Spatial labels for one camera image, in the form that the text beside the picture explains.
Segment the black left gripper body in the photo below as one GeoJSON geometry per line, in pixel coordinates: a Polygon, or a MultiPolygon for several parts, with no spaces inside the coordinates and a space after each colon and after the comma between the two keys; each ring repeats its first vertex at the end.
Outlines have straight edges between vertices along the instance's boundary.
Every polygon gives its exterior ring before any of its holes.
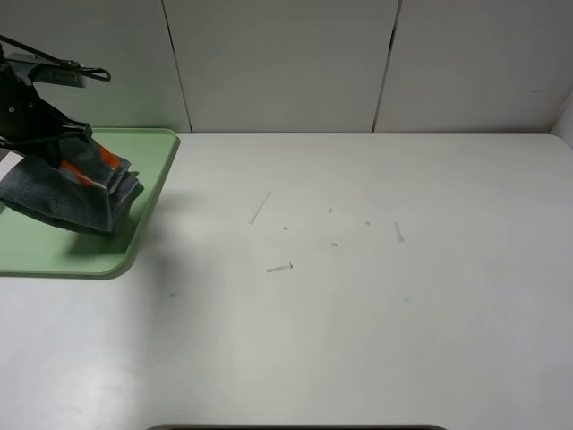
{"type": "Polygon", "coordinates": [[[37,93],[1,94],[1,146],[42,146],[68,137],[83,140],[93,135],[89,124],[74,121],[37,93]]]}

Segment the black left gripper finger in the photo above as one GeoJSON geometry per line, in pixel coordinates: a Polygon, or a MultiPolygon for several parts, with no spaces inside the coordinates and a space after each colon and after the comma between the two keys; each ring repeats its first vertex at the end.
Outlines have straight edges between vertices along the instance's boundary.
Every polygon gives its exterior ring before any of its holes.
{"type": "Polygon", "coordinates": [[[63,160],[58,141],[50,141],[42,146],[42,158],[51,168],[59,169],[63,160]]]}

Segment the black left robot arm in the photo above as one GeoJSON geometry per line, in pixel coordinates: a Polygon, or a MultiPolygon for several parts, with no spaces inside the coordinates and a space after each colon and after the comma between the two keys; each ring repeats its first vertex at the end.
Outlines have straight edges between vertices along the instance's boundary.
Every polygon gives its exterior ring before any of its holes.
{"type": "Polygon", "coordinates": [[[77,122],[43,100],[34,82],[82,88],[77,72],[27,55],[1,58],[1,145],[25,156],[36,156],[53,168],[63,155],[59,143],[92,137],[89,124],[77,122]]]}

